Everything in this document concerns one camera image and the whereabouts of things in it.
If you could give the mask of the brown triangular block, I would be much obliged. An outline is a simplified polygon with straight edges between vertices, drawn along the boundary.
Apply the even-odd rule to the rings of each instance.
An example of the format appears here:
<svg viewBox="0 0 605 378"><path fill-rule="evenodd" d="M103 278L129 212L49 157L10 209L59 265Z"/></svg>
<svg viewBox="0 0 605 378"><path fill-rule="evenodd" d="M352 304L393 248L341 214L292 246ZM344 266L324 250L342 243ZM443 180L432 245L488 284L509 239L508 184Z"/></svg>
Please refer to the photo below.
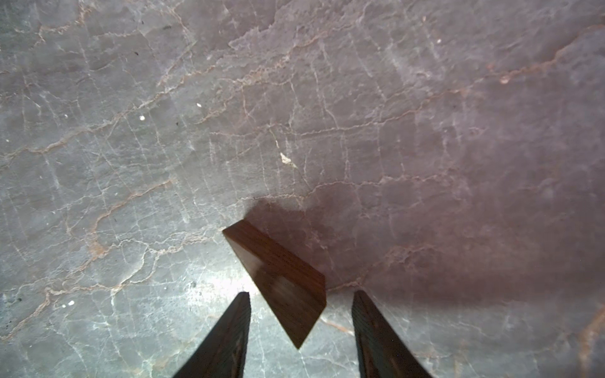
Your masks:
<svg viewBox="0 0 605 378"><path fill-rule="evenodd" d="M326 308L326 278L247 220L222 234L299 349Z"/></svg>

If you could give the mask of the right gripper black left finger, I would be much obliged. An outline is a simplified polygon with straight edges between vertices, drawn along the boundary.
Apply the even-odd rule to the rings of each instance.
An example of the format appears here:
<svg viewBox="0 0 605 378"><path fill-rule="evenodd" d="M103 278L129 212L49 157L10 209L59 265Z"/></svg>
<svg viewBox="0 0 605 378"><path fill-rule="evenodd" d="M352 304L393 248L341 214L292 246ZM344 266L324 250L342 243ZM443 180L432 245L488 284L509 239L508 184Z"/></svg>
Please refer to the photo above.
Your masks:
<svg viewBox="0 0 605 378"><path fill-rule="evenodd" d="M250 296L242 291L174 377L243 377L250 322Z"/></svg>

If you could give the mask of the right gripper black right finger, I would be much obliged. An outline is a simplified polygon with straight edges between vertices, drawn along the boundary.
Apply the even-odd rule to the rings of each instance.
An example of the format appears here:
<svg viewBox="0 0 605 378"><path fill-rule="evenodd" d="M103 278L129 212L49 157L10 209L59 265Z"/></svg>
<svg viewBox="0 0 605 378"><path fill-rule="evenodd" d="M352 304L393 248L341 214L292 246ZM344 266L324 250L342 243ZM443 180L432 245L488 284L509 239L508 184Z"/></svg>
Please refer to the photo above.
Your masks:
<svg viewBox="0 0 605 378"><path fill-rule="evenodd" d="M354 293L351 315L361 377L429 377L365 291Z"/></svg>

